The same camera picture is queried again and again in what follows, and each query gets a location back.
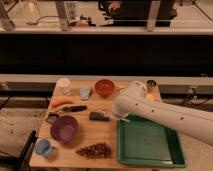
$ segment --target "white cup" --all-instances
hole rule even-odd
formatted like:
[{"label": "white cup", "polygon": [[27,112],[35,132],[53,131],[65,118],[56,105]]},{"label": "white cup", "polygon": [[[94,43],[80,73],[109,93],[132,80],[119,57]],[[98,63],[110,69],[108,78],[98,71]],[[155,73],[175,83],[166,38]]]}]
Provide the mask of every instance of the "white cup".
[{"label": "white cup", "polygon": [[71,82],[68,78],[60,78],[56,83],[56,87],[64,94],[69,94],[71,92]]}]

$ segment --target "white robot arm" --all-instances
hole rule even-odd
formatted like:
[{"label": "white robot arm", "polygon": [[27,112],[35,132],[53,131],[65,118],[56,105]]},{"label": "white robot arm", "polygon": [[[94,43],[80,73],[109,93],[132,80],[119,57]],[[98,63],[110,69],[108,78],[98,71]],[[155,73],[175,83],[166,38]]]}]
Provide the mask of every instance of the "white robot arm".
[{"label": "white robot arm", "polygon": [[141,116],[213,146],[213,113],[150,101],[146,94],[146,85],[133,81],[113,101],[113,115],[118,119],[129,113]]}]

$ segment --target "red object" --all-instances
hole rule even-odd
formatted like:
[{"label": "red object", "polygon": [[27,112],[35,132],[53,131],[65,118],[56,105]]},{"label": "red object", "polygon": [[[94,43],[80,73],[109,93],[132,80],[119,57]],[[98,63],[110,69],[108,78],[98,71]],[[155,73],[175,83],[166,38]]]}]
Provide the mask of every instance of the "red object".
[{"label": "red object", "polygon": [[53,99],[51,102],[52,107],[58,107],[63,104],[73,104],[73,101],[70,100],[69,98],[61,98],[61,99]]},{"label": "red object", "polygon": [[107,79],[102,79],[95,83],[95,91],[103,98],[111,95],[114,87],[114,83]]}]

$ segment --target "tray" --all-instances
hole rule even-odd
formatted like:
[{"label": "tray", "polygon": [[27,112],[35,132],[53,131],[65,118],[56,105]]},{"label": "tray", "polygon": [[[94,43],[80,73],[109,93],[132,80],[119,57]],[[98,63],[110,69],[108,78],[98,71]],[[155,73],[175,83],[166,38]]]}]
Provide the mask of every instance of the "tray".
[{"label": "tray", "polygon": [[178,134],[150,120],[129,115],[118,121],[117,160],[127,165],[186,167]]}]

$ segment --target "blue object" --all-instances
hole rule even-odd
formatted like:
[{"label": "blue object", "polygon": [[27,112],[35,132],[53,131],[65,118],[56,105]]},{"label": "blue object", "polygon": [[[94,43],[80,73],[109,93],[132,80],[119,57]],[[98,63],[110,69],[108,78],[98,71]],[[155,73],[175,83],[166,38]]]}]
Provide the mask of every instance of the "blue object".
[{"label": "blue object", "polygon": [[52,153],[52,146],[50,144],[50,141],[47,139],[41,139],[39,140],[34,149],[35,153],[44,157],[48,157]]}]

